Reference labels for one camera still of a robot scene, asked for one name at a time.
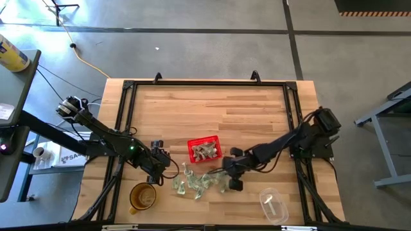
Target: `yellow can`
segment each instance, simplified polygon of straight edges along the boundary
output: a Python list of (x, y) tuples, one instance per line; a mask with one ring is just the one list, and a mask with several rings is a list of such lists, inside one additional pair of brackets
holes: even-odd
[(19, 72), (30, 64), (30, 59), (9, 40), (0, 35), (0, 64), (12, 72)]

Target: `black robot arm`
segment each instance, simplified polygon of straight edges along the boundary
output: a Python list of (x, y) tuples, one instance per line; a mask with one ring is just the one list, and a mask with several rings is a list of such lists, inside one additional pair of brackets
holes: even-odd
[(170, 166), (171, 160), (170, 154), (162, 149), (162, 141), (150, 149), (139, 139), (105, 126), (89, 112), (86, 99), (69, 96), (56, 111), (68, 123), (86, 126), (98, 137), (80, 141), (87, 146), (86, 155), (120, 156), (134, 168), (140, 167), (149, 174), (153, 182), (161, 182), (162, 173)]
[[(314, 124), (310, 125), (310, 120), (314, 118)], [(285, 148), (290, 148), (296, 157), (310, 157), (313, 150), (316, 152), (332, 152), (330, 145), (338, 137), (330, 139), (338, 133), (341, 124), (338, 122), (332, 111), (328, 108), (319, 108), (308, 114), (298, 127), (271, 143), (258, 144), (245, 151), (238, 148), (231, 148), (230, 154), (235, 157), (224, 157), (222, 169), (226, 170), (231, 180), (230, 189), (243, 190), (241, 175), (250, 170), (267, 173), (277, 164), (279, 154)], [(263, 169), (267, 164), (276, 158), (274, 167), (269, 171)]]

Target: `wooden table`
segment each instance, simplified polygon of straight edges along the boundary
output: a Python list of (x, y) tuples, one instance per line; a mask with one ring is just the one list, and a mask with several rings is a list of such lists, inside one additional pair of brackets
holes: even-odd
[[(111, 128), (116, 121), (123, 81), (109, 79), (105, 87), (98, 119)], [(314, 83), (297, 81), (297, 86), (303, 115), (318, 108)], [(136, 137), (147, 146), (152, 140), (162, 139), (165, 149), (170, 151), (180, 168), (181, 163), (189, 163), (187, 141), (190, 139), (218, 135), (224, 155), (229, 155), (233, 146), (246, 149), (270, 142), (289, 131), (280, 87), (139, 86), (132, 126), (137, 128)], [(107, 158), (99, 157), (85, 167), (73, 219), (84, 214), (101, 192), (106, 165)], [(221, 159), (190, 164), (189, 167), (200, 175), (221, 167)], [(333, 169), (321, 159), (313, 160), (313, 168), (319, 194), (335, 215), (344, 220)], [(177, 168), (171, 164), (164, 174), (171, 176), (176, 172)], [(180, 177), (185, 179), (182, 171)], [(286, 223), (304, 223), (297, 175), (288, 150), (283, 152), (271, 173), (247, 172), (241, 179), (244, 181), (242, 192), (222, 194), (217, 186), (213, 186), (198, 201), (194, 200), (194, 190), (186, 188), (185, 195), (178, 195), (171, 189), (171, 180), (166, 180), (162, 187), (155, 187), (156, 204), (131, 215), (128, 213), (129, 193), (133, 186), (145, 182), (146, 173), (126, 164), (115, 222), (269, 225), (261, 209), (259, 192), (273, 187), (280, 192), (288, 208), (290, 217)], [(314, 217), (312, 199), (308, 198), (308, 201), (310, 214)], [(110, 204), (109, 195), (106, 215)]]

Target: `transparent cup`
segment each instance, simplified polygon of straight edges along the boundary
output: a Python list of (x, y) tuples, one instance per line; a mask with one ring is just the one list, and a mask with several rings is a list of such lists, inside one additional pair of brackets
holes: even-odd
[(259, 201), (264, 214), (273, 225), (283, 224), (288, 220), (288, 209), (277, 189), (264, 189), (259, 194)]

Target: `concrete floor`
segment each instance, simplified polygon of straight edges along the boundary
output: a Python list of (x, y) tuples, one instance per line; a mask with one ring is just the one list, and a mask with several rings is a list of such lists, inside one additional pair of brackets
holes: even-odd
[[(281, 0), (124, 0), (59, 1), (79, 3), (66, 8), (68, 25), (105, 28), (225, 28), (286, 30)], [(333, 0), (289, 0), (295, 30), (410, 31), (411, 17), (339, 17)], [(41, 1), (9, 0), (0, 18), (5, 23), (54, 25), (55, 18)], [(0, 33), (20, 49), (40, 49), (40, 63), (72, 83), (102, 95), (105, 78), (79, 62), (63, 32), (36, 27), (2, 25)], [(181, 33), (72, 33), (82, 56), (113, 78), (249, 78), (295, 80), (288, 35), (231, 35)], [(350, 223), (386, 228), (411, 227), (411, 184), (384, 190), (373, 180), (389, 176), (381, 148), (370, 125), (353, 121), (384, 102), (385, 96), (410, 81), (409, 37), (296, 36), (302, 73), (314, 80), (320, 104), (331, 108), (342, 124), (333, 145), (338, 184)], [(47, 72), (63, 96), (96, 99)], [(58, 98), (36, 76), (25, 109), (49, 123)], [(30, 193), (40, 200), (15, 203), (21, 170), (2, 214), (18, 212), (19, 219), (0, 216), (0, 227), (68, 221), (78, 194), (81, 174), (35, 176)]]

